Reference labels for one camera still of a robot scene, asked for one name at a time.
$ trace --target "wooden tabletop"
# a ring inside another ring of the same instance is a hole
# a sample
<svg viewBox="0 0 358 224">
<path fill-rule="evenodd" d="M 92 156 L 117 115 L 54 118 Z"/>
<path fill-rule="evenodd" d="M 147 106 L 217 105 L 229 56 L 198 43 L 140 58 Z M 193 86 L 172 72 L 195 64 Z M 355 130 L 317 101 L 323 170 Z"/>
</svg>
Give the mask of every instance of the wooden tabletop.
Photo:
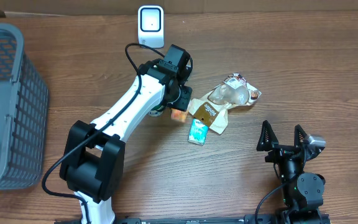
<svg viewBox="0 0 358 224">
<path fill-rule="evenodd" d="M 50 89 L 44 170 L 63 154 L 68 130 L 89 123 L 129 88 L 135 73 L 124 47 L 137 42 L 137 16 L 0 19 L 22 31 L 25 51 Z M 306 165 L 326 179 L 323 213 L 333 223 L 358 223 L 358 11 L 166 15 L 165 47 L 194 59 L 188 82 L 201 97 L 240 72 L 262 93 L 253 108 L 235 108 L 222 135 L 187 142 L 191 118 L 166 111 L 146 117 L 126 146 L 124 177 L 113 196 L 119 217 L 238 217 L 254 213 L 278 186 L 265 152 L 255 150 L 262 121 L 280 143 L 293 128 L 324 136 L 323 153 Z M 136 64 L 157 58 L 134 47 Z M 58 177 L 54 191 L 70 193 Z M 276 194 L 260 213 L 282 207 Z M 49 196 L 40 184 L 0 192 L 0 223 L 52 223 L 81 216 L 77 200 Z"/>
</svg>

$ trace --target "brown label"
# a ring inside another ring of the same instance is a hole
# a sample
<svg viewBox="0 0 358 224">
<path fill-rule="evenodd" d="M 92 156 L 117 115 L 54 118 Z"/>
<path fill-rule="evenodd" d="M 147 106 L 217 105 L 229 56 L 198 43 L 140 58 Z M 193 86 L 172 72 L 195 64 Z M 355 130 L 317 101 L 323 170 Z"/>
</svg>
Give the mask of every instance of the brown label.
<svg viewBox="0 0 358 224">
<path fill-rule="evenodd" d="M 209 103 L 203 103 L 194 113 L 194 117 L 210 127 L 218 116 L 218 112 Z"/>
</svg>

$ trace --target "teal package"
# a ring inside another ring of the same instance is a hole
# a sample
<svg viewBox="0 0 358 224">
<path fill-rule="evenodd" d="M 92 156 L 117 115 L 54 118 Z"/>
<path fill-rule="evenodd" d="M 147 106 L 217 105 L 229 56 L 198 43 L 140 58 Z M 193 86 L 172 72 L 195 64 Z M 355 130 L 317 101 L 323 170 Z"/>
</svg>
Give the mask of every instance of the teal package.
<svg viewBox="0 0 358 224">
<path fill-rule="evenodd" d="M 197 119 L 193 119 L 189 132 L 189 142 L 204 145 L 206 134 L 208 133 L 208 127 Z"/>
</svg>

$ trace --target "crumpled packaging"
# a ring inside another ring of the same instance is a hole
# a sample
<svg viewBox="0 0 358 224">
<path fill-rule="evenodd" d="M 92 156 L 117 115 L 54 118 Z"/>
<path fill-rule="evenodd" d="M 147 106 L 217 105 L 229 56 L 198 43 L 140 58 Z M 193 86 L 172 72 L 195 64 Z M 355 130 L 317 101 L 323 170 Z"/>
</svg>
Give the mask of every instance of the crumpled packaging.
<svg viewBox="0 0 358 224">
<path fill-rule="evenodd" d="M 261 94 L 242 75 L 233 73 L 200 99 L 192 99 L 188 110 L 207 127 L 222 134 L 229 123 L 228 110 L 251 106 Z"/>
</svg>

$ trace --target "crate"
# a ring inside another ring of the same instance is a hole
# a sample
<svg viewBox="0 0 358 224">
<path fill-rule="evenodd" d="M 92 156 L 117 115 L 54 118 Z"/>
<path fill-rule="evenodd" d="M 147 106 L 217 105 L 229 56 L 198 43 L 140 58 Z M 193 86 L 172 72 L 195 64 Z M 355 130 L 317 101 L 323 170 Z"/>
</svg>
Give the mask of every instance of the crate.
<svg viewBox="0 0 358 224">
<path fill-rule="evenodd" d="M 24 38 L 0 24 L 0 190 L 23 189 L 42 175 L 49 90 L 24 53 Z"/>
</svg>

